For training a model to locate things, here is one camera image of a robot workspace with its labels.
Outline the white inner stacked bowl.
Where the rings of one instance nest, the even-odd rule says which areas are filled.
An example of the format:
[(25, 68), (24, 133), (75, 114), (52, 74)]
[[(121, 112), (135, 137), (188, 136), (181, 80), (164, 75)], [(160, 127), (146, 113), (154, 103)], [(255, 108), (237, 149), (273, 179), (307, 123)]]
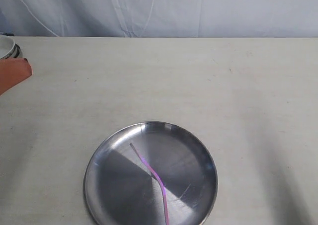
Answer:
[(10, 58), (15, 51), (15, 41), (5, 35), (0, 36), (0, 59)]

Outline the white patterned ceramic bowl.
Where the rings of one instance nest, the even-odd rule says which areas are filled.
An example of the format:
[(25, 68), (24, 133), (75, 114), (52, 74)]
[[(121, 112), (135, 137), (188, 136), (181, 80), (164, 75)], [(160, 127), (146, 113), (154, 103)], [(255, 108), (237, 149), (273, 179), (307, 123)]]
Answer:
[(13, 47), (9, 48), (0, 48), (0, 59), (9, 59), (9, 58), (22, 58), (22, 50), (18, 44), (15, 44)]

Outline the round stainless steel plate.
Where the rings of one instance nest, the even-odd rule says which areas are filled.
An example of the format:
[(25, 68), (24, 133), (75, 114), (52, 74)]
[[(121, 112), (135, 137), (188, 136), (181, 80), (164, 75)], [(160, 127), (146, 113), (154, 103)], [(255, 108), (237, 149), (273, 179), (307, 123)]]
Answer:
[(83, 180), (86, 210), (97, 225), (165, 225), (159, 184), (130, 147), (161, 178), (170, 225), (202, 225), (218, 190), (215, 163), (188, 130), (147, 121), (125, 127), (93, 153)]

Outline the pink plastic straw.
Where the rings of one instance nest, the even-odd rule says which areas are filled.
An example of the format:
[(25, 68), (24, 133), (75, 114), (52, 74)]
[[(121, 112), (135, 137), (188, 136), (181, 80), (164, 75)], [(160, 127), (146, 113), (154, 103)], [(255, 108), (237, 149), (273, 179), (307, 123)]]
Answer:
[(168, 214), (168, 207), (167, 207), (167, 197), (166, 197), (166, 189), (165, 186), (159, 177), (159, 175), (154, 171), (154, 169), (148, 164), (146, 159), (137, 151), (135, 146), (132, 143), (129, 143), (132, 150), (135, 152), (139, 160), (142, 162), (142, 164), (148, 169), (148, 171), (151, 173), (151, 175), (155, 178), (157, 183), (159, 184), (161, 194), (162, 194), (162, 202), (163, 202), (163, 210), (164, 210), (164, 217), (165, 217), (165, 224), (170, 225), (169, 221), (169, 214)]

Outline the white backdrop curtain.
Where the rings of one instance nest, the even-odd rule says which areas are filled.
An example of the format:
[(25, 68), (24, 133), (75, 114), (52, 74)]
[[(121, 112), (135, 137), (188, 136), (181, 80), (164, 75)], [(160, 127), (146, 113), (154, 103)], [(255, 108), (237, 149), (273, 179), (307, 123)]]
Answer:
[(0, 0), (16, 36), (316, 37), (318, 0)]

